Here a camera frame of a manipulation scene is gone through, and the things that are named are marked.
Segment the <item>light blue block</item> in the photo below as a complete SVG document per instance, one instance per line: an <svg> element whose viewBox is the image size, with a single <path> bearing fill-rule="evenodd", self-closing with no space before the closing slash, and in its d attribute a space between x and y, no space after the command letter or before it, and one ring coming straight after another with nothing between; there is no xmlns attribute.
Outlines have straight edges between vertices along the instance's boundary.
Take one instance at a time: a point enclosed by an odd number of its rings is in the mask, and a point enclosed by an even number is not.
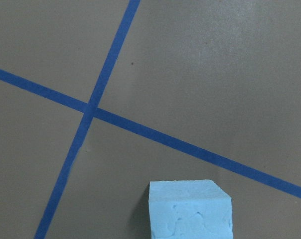
<svg viewBox="0 0 301 239"><path fill-rule="evenodd" d="M233 238L232 199L212 180L151 181L153 239Z"/></svg>

